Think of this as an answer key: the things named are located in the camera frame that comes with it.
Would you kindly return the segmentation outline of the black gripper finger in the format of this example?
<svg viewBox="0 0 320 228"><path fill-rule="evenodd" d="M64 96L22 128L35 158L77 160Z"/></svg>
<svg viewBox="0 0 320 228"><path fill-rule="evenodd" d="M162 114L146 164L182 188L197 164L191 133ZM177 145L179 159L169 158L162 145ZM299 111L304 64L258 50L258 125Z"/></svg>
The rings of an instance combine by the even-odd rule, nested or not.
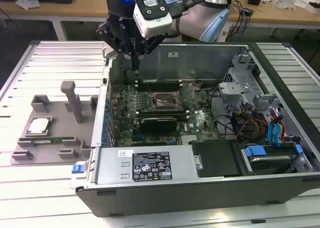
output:
<svg viewBox="0 0 320 228"><path fill-rule="evenodd" d="M128 21L107 19L99 25L96 34L116 52L125 54L130 59L131 68L136 70L136 53Z"/></svg>
<svg viewBox="0 0 320 228"><path fill-rule="evenodd" d="M140 56L150 54L164 39L166 35L159 35L150 39L145 39L138 35L135 39L135 70L139 69Z"/></svg>

